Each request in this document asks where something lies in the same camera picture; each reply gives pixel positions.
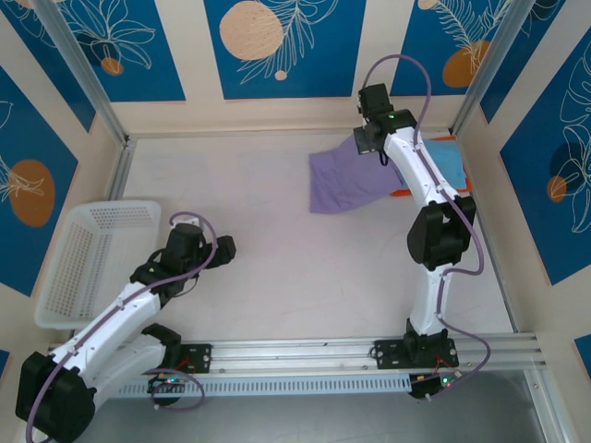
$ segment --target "light blue cloth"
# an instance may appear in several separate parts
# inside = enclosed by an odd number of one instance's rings
[[[424,142],[425,148],[450,186],[455,189],[466,189],[464,164],[457,142],[455,140],[424,140]],[[408,189],[400,172],[398,172],[398,178],[403,182],[402,189]]]

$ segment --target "white plastic basket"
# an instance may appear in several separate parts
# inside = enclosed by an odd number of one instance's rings
[[[140,200],[72,209],[42,287],[35,322],[52,329],[87,326],[154,252],[160,214],[158,203]]]

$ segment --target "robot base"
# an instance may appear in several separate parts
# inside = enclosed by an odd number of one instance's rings
[[[406,320],[406,333],[402,340],[378,340],[374,342],[378,369],[435,368],[440,360],[450,367],[460,364],[455,343],[448,331],[438,334],[418,335]]]

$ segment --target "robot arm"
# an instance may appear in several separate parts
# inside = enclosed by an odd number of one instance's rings
[[[229,263],[235,256],[232,237],[218,238],[217,245],[206,269]],[[33,421],[34,427],[59,443],[75,441],[96,410],[131,378],[156,367],[176,367],[181,359],[180,335],[158,324],[143,327],[183,291],[187,279],[173,278],[205,265],[211,249],[196,219],[177,224],[166,247],[136,269],[130,283],[89,326],[50,355],[34,353],[25,361],[17,416],[29,419],[42,385],[68,354],[71,356],[42,397]],[[146,286],[165,279],[170,281],[129,301]]]
[[[407,320],[404,347],[412,365],[430,367],[437,355],[445,355],[445,349],[452,346],[438,319],[438,311],[444,315],[449,288],[449,284],[444,285],[438,309],[441,276],[460,261],[470,244],[470,233],[442,191],[454,199],[471,223],[476,206],[471,197],[460,197],[445,180],[420,132],[415,144],[415,118],[408,110],[394,111],[383,84],[359,92],[359,112],[364,117],[363,126],[354,131],[359,153],[378,151],[394,161],[419,209],[407,235],[407,245],[413,260],[422,265],[422,272],[415,305]]]

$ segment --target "white floor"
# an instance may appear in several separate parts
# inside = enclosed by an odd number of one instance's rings
[[[308,211],[308,154],[348,135],[140,139],[125,198],[162,205],[160,244],[165,220],[193,210],[237,245],[235,261],[202,272],[196,289],[157,321],[184,340],[402,334],[419,272],[405,241],[417,214],[413,200],[387,197],[340,215]],[[484,275],[454,277],[447,318],[474,332],[511,332],[487,259]],[[476,267],[473,246],[462,265]]]

